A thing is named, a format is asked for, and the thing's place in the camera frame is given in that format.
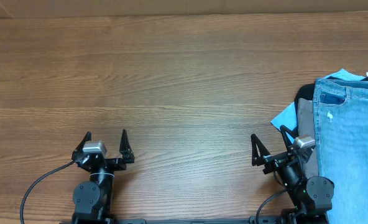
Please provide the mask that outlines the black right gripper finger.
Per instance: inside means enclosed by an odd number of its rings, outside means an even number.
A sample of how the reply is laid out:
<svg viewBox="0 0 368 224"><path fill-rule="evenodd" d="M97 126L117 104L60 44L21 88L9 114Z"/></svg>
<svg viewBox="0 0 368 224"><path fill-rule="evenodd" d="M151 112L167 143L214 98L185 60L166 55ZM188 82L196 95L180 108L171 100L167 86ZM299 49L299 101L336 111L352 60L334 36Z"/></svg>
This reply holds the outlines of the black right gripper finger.
<svg viewBox="0 0 368 224"><path fill-rule="evenodd" d="M298 137L297 128L294 131L286 127L285 125L281 125L279 127L280 133L282 135L282 139L284 141L285 147L287 151L292 150L293 142L296 137Z"/></svg>
<svg viewBox="0 0 368 224"><path fill-rule="evenodd" d="M265 158L270 157L271 154L267 148L262 144L261 140L256 134L251 135L252 144L252 165L261 166L265 164Z"/></svg>

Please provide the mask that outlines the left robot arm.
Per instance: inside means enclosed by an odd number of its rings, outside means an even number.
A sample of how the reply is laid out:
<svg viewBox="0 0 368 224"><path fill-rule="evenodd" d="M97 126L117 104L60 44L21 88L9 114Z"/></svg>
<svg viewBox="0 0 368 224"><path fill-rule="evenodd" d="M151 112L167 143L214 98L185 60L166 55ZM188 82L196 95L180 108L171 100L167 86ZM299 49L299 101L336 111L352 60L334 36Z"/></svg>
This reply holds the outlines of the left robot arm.
<svg viewBox="0 0 368 224"><path fill-rule="evenodd" d="M90 173L89 181L78 184L73 191L75 211L72 223L117 223L111 213L114 173L126 170L135 162L127 131L122 131L119 153L121 157L107 158L102 141L92 141L87 132L73 151L72 159L77 166Z"/></svg>

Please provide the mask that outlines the light blue denim jeans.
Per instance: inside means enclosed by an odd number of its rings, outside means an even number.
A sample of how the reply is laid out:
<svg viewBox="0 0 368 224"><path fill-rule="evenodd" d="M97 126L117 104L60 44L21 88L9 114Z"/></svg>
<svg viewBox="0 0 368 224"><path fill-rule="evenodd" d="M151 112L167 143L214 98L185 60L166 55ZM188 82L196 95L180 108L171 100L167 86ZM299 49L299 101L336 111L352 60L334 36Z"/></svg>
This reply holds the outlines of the light blue denim jeans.
<svg viewBox="0 0 368 224"><path fill-rule="evenodd" d="M334 182L330 223L368 223L368 81L318 79L313 122L320 175Z"/></svg>

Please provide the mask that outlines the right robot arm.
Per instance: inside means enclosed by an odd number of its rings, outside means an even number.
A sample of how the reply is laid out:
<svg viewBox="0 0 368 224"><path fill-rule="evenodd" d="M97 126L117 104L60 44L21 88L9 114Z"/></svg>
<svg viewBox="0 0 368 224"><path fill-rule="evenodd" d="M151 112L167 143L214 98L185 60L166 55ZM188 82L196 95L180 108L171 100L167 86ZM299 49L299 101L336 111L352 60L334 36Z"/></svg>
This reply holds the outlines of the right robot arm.
<svg viewBox="0 0 368 224"><path fill-rule="evenodd" d="M252 165L264 166L263 173L272 173L283 187L260 205L254 222L263 223L260 213L264 206L287 193L294 207L283 209L274 218L274 223L328 223L326 212L333 207L334 183L319 175L307 177L304 170L314 151L315 140L309 135L297 136L284 125L280 127L280 133L286 151L274 156L256 134L251 135Z"/></svg>

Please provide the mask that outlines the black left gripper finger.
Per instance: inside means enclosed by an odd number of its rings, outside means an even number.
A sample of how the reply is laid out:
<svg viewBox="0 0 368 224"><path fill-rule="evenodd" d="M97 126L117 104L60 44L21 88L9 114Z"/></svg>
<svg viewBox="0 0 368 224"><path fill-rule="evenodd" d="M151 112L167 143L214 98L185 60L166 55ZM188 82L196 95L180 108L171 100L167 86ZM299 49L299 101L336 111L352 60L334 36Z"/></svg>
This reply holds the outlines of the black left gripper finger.
<svg viewBox="0 0 368 224"><path fill-rule="evenodd" d="M125 129L122 130L119 152L125 164L132 164L135 162L135 155L129 144L127 131Z"/></svg>
<svg viewBox="0 0 368 224"><path fill-rule="evenodd" d="M87 131L82 141L79 143L79 145L75 148L75 150L72 152L71 159L73 161L76 161L78 157L82 156L84 154L83 148L87 141L91 140L91 132Z"/></svg>

